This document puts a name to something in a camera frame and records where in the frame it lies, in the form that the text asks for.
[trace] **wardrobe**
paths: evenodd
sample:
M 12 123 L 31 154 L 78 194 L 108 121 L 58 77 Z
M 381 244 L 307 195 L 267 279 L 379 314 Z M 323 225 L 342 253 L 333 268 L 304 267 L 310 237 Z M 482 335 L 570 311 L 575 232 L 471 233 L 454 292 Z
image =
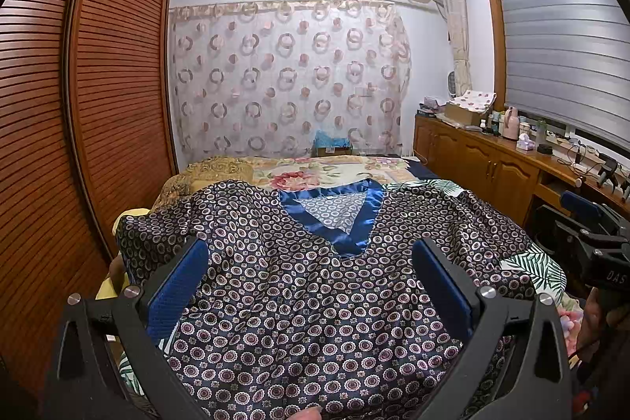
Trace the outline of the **wardrobe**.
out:
M 111 228 L 176 173 L 168 0 L 0 8 L 0 355 L 37 396 L 67 297 L 94 296 Z

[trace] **sheer curtain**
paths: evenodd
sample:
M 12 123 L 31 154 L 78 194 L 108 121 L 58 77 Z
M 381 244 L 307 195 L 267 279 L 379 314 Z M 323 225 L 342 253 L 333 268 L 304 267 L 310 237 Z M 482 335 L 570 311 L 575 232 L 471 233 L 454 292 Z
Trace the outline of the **sheer curtain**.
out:
M 393 4 L 274 1 L 176 8 L 169 83 L 188 162 L 308 155 L 317 129 L 399 153 L 411 73 Z
M 471 90 L 470 66 L 468 63 L 468 19 L 466 14 L 466 0 L 443 0 L 446 8 L 448 36 L 450 48 L 455 60 L 455 88 L 456 96 Z

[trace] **v-neck collar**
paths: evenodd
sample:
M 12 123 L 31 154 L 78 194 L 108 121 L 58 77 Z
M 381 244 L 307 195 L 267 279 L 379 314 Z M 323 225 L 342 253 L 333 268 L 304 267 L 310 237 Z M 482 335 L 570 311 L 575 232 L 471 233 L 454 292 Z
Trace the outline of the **v-neck collar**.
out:
M 323 196 L 339 196 L 354 192 L 366 192 L 365 201 L 359 210 L 350 234 L 339 228 L 328 228 L 315 216 L 308 213 L 298 200 L 321 198 Z M 376 214 L 383 201 L 384 190 L 379 182 L 365 179 L 349 185 L 340 185 L 329 189 L 317 188 L 306 191 L 279 191 L 280 202 L 293 219 L 302 223 L 307 231 L 329 241 L 339 253 L 339 256 L 360 255 L 367 247 L 370 231 L 374 226 Z

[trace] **window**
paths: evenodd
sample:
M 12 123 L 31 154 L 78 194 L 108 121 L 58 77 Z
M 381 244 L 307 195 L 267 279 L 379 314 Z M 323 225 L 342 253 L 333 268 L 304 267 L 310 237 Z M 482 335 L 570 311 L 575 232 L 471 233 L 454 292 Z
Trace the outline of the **window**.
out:
M 498 98 L 630 150 L 630 24 L 617 1 L 494 4 Z

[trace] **metal screw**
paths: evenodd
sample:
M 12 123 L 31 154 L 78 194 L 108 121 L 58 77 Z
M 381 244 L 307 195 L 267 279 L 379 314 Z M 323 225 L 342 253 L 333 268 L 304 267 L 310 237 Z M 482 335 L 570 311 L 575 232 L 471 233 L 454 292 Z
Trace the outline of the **metal screw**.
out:
M 133 299 L 138 296 L 139 293 L 140 287 L 138 287 L 138 285 L 129 285 L 129 287 L 125 287 L 125 290 L 123 291 L 125 297 L 128 297 L 129 299 Z
M 79 301 L 81 301 L 81 294 L 79 294 L 78 292 L 74 292 L 68 296 L 68 304 L 70 306 L 74 306 Z
M 494 299 L 495 297 L 497 297 L 496 289 L 492 287 L 488 287 L 487 285 L 485 285 L 484 287 L 481 287 L 479 292 L 486 299 Z
M 542 294 L 540 294 L 540 296 L 538 296 L 538 300 L 543 305 L 547 305 L 548 307 L 553 304 L 553 297 L 551 297 L 549 294 L 547 294 L 545 292 L 543 292 Z

